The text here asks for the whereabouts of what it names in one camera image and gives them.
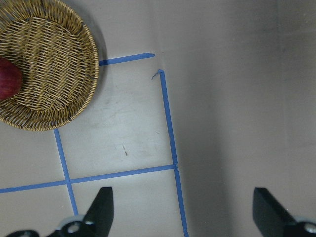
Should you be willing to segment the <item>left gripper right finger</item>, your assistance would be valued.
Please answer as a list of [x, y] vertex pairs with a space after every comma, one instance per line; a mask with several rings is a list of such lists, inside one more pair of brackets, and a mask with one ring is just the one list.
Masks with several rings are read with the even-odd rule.
[[264, 237], [314, 237], [316, 223], [294, 218], [266, 188], [253, 191], [252, 218]]

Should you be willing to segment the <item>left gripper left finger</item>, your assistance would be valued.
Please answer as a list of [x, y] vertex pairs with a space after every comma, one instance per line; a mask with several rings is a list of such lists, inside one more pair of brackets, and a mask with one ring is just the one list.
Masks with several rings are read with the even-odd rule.
[[112, 187], [100, 188], [85, 215], [64, 219], [50, 237], [107, 237], [114, 219]]

